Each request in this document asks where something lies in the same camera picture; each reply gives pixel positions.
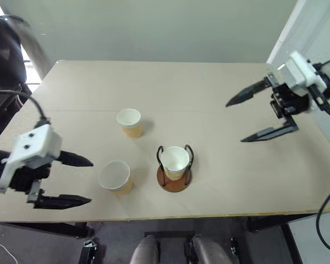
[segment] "table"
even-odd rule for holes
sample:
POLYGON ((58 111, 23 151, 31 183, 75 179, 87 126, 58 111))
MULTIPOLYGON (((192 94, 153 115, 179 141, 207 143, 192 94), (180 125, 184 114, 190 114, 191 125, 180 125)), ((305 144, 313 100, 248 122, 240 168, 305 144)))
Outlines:
MULTIPOLYGON (((272 125, 270 90, 225 108, 240 89, 259 81, 268 64, 59 61, 33 94, 63 138, 63 150, 89 158, 93 168, 53 162, 43 180, 47 195, 76 194, 92 202, 67 210, 37 210, 22 193, 0 194, 2 222, 86 222, 177 217, 310 213, 330 192, 330 143, 311 116, 295 120, 299 131, 271 141, 242 143, 272 125), (129 139, 116 114, 136 108, 145 133, 129 139), (160 145, 194 150, 193 179, 182 192, 157 182, 160 145), (111 160, 131 168, 134 187, 115 196, 97 175, 111 160)), ((38 119, 28 102, 0 137, 10 150, 14 135, 38 119)))

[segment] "wooden base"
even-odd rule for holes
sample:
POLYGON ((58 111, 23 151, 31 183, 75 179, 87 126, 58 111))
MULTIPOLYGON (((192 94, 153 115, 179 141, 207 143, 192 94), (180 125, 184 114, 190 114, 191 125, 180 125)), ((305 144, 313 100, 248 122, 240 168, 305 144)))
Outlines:
POLYGON ((178 193, 179 191, 183 191, 186 189, 191 181, 192 181, 192 171, 189 171, 189 179, 187 185, 185 185, 186 182, 186 173, 183 174, 182 178, 179 180, 170 180, 169 178, 166 177, 165 175, 165 186, 163 186, 163 172, 158 168, 158 171, 156 173, 156 178, 158 179, 158 183, 163 188, 165 191, 169 191, 171 193, 178 193))

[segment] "black chair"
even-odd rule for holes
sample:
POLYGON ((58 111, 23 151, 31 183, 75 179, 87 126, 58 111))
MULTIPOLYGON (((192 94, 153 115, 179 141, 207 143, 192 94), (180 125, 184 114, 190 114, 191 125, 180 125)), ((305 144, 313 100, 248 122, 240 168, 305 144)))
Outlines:
MULTIPOLYGON (((26 84, 20 38, 5 18, 0 18, 0 89, 31 94, 26 84)), ((25 101, 26 98, 14 95, 0 95, 0 133, 25 101)))

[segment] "gray floor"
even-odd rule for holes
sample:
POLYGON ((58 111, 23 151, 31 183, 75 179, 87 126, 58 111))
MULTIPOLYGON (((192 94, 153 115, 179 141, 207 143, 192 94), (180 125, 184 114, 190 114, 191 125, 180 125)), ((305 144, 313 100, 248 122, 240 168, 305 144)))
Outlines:
MULTIPOLYGON (((230 237, 238 237, 243 252, 243 264, 291 264, 289 252, 279 228, 251 234, 245 231, 245 218, 191 218, 156 221, 122 221, 89 223, 95 229, 98 243, 95 264, 129 263, 134 249, 147 231, 194 230, 221 244, 231 257, 230 237)), ((19 264, 77 264, 83 241, 65 236, 45 234, 0 225, 0 243, 18 260, 19 264)), ((183 239, 161 239, 161 264, 185 264, 183 239)), ((0 248, 0 264, 14 263, 0 248)))

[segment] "white paper cup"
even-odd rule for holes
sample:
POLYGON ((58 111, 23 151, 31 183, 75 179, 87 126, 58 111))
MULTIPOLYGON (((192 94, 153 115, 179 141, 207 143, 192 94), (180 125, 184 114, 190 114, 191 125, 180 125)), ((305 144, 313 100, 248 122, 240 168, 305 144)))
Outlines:
POLYGON ((129 138, 139 138, 142 135, 141 113, 136 109, 123 109, 117 114, 116 120, 129 138))
POLYGON ((124 161, 109 162, 98 179, 100 186, 115 194, 127 194, 132 188, 130 167, 124 161))
POLYGON ((189 163, 189 154, 182 147, 165 148, 160 157, 165 174, 170 180, 179 180, 189 163))

